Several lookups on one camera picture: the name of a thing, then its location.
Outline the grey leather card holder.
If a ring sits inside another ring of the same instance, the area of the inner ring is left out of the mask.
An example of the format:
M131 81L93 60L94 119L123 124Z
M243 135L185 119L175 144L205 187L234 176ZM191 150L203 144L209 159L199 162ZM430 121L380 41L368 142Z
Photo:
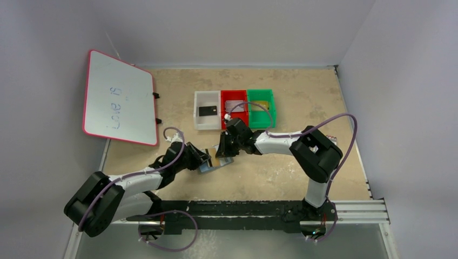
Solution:
M220 167L208 167L208 166L207 166L207 163L205 163L205 164L203 164L202 166L200 166L200 167L198 168L199 174L206 174L206 173L212 172L212 171L214 171L214 170L217 170L217 169L219 169L219 168L222 168L222 167L224 167L224 166L227 166L227 165L229 165L229 164L231 164L231 163L233 162L233 158L219 158L219 159L220 159L220 161L221 161L221 166L220 166Z

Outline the gold card black stripe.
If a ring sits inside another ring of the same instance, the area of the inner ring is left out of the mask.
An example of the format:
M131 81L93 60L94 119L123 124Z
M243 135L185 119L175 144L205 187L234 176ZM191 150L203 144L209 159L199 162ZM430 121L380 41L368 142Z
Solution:
M214 147L205 149L207 155L210 156L210 159L207 161L208 167L220 167L221 161L216 157L217 149Z

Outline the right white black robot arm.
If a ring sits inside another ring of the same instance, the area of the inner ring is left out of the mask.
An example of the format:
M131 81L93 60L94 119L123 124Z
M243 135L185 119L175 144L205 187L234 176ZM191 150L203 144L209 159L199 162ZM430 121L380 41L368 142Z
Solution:
M328 137L312 128L307 126L293 133L268 133L251 130L239 118L231 119L220 135L215 156L230 158L239 155L240 151L254 155L291 155L309 178L305 202L320 208L328 198L330 181L343 153Z

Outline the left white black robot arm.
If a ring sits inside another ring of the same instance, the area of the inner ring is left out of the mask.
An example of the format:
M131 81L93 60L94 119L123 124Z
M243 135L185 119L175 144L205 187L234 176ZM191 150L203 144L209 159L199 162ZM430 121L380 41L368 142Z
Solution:
M179 172L196 170L210 159L209 154L190 142L175 141L165 154L141 171L115 176L101 171L92 173L65 205L64 214L78 225L79 231L95 237L118 220L116 212L122 202L138 194L162 189Z

